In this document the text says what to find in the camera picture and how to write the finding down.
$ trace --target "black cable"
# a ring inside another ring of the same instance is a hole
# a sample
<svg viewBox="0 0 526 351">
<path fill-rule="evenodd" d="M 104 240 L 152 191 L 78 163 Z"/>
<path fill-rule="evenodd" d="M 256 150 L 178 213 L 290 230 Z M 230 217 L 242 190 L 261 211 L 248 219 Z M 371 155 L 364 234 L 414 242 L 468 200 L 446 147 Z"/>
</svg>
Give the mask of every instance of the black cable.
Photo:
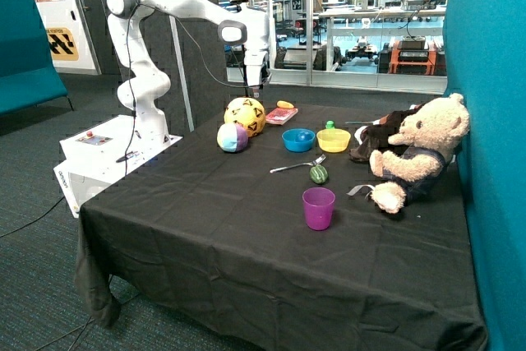
<svg viewBox="0 0 526 351">
<path fill-rule="evenodd" d="M 159 10 L 158 8 L 155 8 L 153 6 L 148 6 L 148 5 L 145 5 L 145 4 L 141 4 L 140 6 L 144 6 L 144 7 L 148 7 L 148 8 L 151 8 L 153 10 L 156 10 L 156 11 L 159 11 L 159 12 L 162 12 L 162 13 L 165 13 L 163 10 Z M 225 86 L 230 86 L 232 88 L 255 88 L 255 87 L 260 87 L 260 85 L 246 85 L 246 84 L 243 84 L 243 85 L 233 85 L 233 84 L 227 84 L 225 82 L 222 82 L 220 80 L 218 80 L 217 78 L 215 78 L 215 76 L 212 74 L 212 72 L 210 71 L 210 69 L 206 66 L 206 60 L 205 60 L 205 56 L 203 55 L 203 50 L 201 49 L 201 46 L 196 42 L 196 40 L 193 38 L 193 36 L 190 34 L 190 32 L 188 32 L 187 28 L 185 27 L 185 25 L 182 24 L 181 20 L 179 20 L 179 18 L 177 18 L 176 16 L 173 16 L 173 18 L 175 18 L 175 20 L 177 22 L 179 22 L 179 24 L 181 25 L 181 27 L 184 29 L 184 31 L 187 33 L 188 37 L 191 39 L 191 41 L 194 42 L 194 44 L 196 45 L 197 49 L 199 50 L 199 54 L 201 56 L 201 60 L 203 61 L 203 66 L 205 67 L 206 71 L 208 72 L 208 74 L 210 74 L 210 76 L 218 83 L 220 83 L 221 85 L 225 85 Z"/>
<path fill-rule="evenodd" d="M 91 318 L 88 320 L 88 324 L 90 324 L 91 322 L 93 322 L 94 320 L 92 320 Z M 60 336 L 60 337 L 57 337 L 56 339 L 53 339 L 51 340 L 49 343 L 47 344 L 44 344 L 44 345 L 41 345 L 40 347 L 38 347 L 37 349 L 34 349 L 33 351 L 40 351 L 41 349 L 45 349 L 46 347 L 48 347 L 49 345 L 53 344 L 53 343 L 57 343 L 59 340 L 62 340 L 63 338 L 65 338 L 66 336 L 69 336 L 71 333 L 75 333 L 77 330 L 81 329 L 83 326 L 85 326 L 86 324 L 84 325 L 80 325 L 78 326 L 77 328 L 75 329 L 72 329 L 70 330 L 69 332 L 67 332 L 66 334 Z"/>
<path fill-rule="evenodd" d="M 60 199 L 58 199 L 57 203 L 55 203 L 48 211 L 45 212 L 45 214 L 41 215 L 39 218 L 21 226 L 20 228 L 17 228 L 15 230 L 12 230 L 11 232 L 7 232 L 7 233 L 4 233 L 3 235 L 0 236 L 0 238 L 5 238 L 7 235 L 9 234 L 12 234 L 12 233 L 15 233 L 15 232 L 18 232 L 19 230 L 22 230 L 24 228 L 27 228 L 28 226 L 34 224 L 35 222 L 37 221 L 40 221 L 43 217 L 45 217 L 46 215 L 48 215 L 55 207 L 58 206 L 58 203 L 60 203 L 62 200 L 64 200 L 64 196 L 61 197 Z"/>
<path fill-rule="evenodd" d="M 420 10 L 415 10 L 415 11 L 413 12 L 413 14 L 411 14 L 411 16 L 408 18 L 408 22 L 407 22 L 405 25 L 403 25 L 403 26 L 399 26 L 399 27 L 398 27 L 398 29 L 403 29 L 403 28 L 405 28 L 405 29 L 407 30 L 407 32 L 408 32 L 409 37 L 413 37 L 413 36 L 411 36 L 411 34 L 409 33 L 409 28 L 408 28 L 408 27 L 409 27 L 409 22 L 411 22 L 411 21 L 413 20 L 413 18 L 418 14 L 419 11 L 420 11 Z"/>
<path fill-rule="evenodd" d="M 238 61 L 238 57 L 236 57 L 236 54 L 234 53 L 233 49 L 232 49 L 232 46 L 229 46 L 230 47 L 230 52 L 232 53 L 232 56 L 233 58 L 236 60 L 236 64 L 238 65 L 238 69 L 239 69 L 239 73 L 241 74 L 241 77 L 243 79 L 243 81 L 245 81 L 245 96 L 246 97 L 249 97 L 250 95 L 248 94 L 248 88 L 247 88 L 247 78 L 246 78 L 246 73 L 243 72 L 243 69 L 241 69 L 241 65 L 239 64 L 239 61 Z"/>
<path fill-rule="evenodd" d="M 137 109 L 136 109 L 136 99 L 135 99 L 135 93 L 133 92 L 132 88 L 132 55 L 130 54 L 130 46 L 128 45 L 128 39 L 130 37 L 130 25 L 132 23 L 132 17 L 135 15 L 135 12 L 139 8 L 140 4 L 137 4 L 133 11 L 131 12 L 130 18 L 128 19 L 128 24 L 126 28 L 126 50 L 128 53 L 128 85 L 130 86 L 130 92 L 131 97 L 133 98 L 133 109 L 131 110 L 131 115 L 133 116 L 133 125 L 131 127 L 131 136 L 130 141 L 128 142 L 128 146 L 124 150 L 124 177 L 128 174 L 128 150 L 130 149 L 130 145 L 132 145 L 133 136 L 135 135 L 135 125 L 136 125 L 136 118 L 137 118 Z"/>
<path fill-rule="evenodd" d="M 123 306 L 127 305 L 129 302 L 131 302 L 133 299 L 135 299 L 135 298 L 138 297 L 139 295 L 141 295 L 140 292 L 136 293 L 136 294 L 133 295 L 131 298 L 129 298 L 127 301 L 122 302 L 122 305 L 123 305 Z M 93 318 L 90 317 L 90 318 L 88 319 L 88 321 L 87 321 L 85 324 L 83 324 L 83 325 L 79 325 L 77 328 L 74 328 L 74 329 L 70 330 L 69 332 L 67 332 L 66 334 L 61 335 L 61 336 L 59 336 L 59 337 L 57 337 L 57 338 L 55 338 L 55 339 L 49 341 L 48 343 L 39 346 L 37 349 L 34 349 L 33 351 L 40 351 L 40 350 L 42 350 L 42 349 L 45 349 L 46 347 L 50 346 L 51 344 L 53 344 L 53 343 L 57 343 L 59 340 L 64 339 L 66 336 L 69 336 L 69 335 L 71 335 L 72 333 L 75 333 L 76 331 L 78 331 L 79 329 L 82 329 L 82 332 L 81 332 L 81 333 L 75 338 L 75 341 L 72 343 L 72 345 L 70 345 L 70 347 L 69 347 L 69 349 L 68 349 L 68 351 L 72 351 L 72 350 L 73 350 L 72 347 L 75 345 L 75 343 L 76 343 L 76 342 L 78 341 L 78 339 L 81 337 L 81 335 L 82 335 L 82 333 L 84 332 L 85 328 L 86 328 L 89 324 L 91 324 L 91 323 L 93 323 L 93 322 L 95 322 L 95 320 L 94 320 Z"/>
<path fill-rule="evenodd" d="M 109 277 L 109 282 L 108 282 L 108 286 L 112 283 L 112 279 L 113 279 L 113 275 L 111 275 Z M 76 342 L 78 341 L 78 339 L 82 336 L 82 334 L 84 333 L 85 331 L 85 328 L 88 326 L 88 324 L 93 321 L 91 319 L 91 317 L 88 317 L 88 321 L 85 322 L 84 326 L 82 327 L 82 330 L 81 332 L 77 335 L 77 337 L 73 340 L 73 343 L 72 345 L 69 346 L 69 349 L 67 349 L 67 351 L 72 351 L 73 347 L 75 346 Z"/>
</svg>

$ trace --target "green toy vegetable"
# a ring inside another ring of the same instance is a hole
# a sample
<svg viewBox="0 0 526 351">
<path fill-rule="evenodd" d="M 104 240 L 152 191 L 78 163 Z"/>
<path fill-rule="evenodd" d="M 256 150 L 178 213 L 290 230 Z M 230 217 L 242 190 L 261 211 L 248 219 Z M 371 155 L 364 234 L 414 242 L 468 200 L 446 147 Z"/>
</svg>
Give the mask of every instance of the green toy vegetable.
<svg viewBox="0 0 526 351">
<path fill-rule="evenodd" d="M 315 182 L 316 184 L 323 184 L 325 181 L 327 181 L 327 178 L 329 178 L 329 174 L 327 173 L 327 169 L 321 166 L 320 164 L 317 164 L 316 166 L 311 167 L 311 180 Z"/>
</svg>

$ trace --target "teddy bear paw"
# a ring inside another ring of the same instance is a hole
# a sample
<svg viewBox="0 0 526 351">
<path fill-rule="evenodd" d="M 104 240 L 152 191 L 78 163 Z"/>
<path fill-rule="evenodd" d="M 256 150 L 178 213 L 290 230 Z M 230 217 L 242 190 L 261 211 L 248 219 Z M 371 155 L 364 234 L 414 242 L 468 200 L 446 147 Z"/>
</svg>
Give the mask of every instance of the teddy bear paw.
<svg viewBox="0 0 526 351">
<path fill-rule="evenodd" d="M 396 214 L 404 207 L 405 191 L 394 182 L 386 182 L 375 187 L 371 198 L 383 211 Z"/>
<path fill-rule="evenodd" d="M 374 150 L 371 152 L 371 156 L 369 157 L 369 165 L 371 166 L 371 171 L 375 176 L 382 176 L 384 173 L 384 161 L 379 150 Z"/>
</svg>

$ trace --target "patterned ball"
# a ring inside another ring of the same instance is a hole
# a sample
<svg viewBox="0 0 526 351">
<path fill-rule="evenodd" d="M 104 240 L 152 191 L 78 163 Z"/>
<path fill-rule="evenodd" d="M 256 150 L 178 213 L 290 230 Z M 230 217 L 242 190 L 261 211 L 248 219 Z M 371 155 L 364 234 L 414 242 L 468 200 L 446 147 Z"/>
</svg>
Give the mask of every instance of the patterned ball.
<svg viewBox="0 0 526 351">
<path fill-rule="evenodd" d="M 253 98 L 236 98 L 228 104 L 224 121 L 240 124 L 253 137 L 265 126 L 265 108 Z"/>
<path fill-rule="evenodd" d="M 217 144 L 223 151 L 239 152 L 248 144 L 248 133 L 238 123 L 224 123 L 217 132 Z"/>
</svg>

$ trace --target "glass window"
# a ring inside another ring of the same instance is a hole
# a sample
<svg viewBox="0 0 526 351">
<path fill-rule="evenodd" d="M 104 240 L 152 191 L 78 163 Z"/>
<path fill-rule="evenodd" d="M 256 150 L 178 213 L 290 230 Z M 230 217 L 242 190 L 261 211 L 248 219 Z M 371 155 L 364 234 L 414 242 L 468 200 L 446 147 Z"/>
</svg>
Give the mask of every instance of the glass window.
<svg viewBox="0 0 526 351">
<path fill-rule="evenodd" d="M 272 17 L 274 83 L 427 93 L 441 93 L 446 85 L 446 4 L 251 0 Z"/>
</svg>

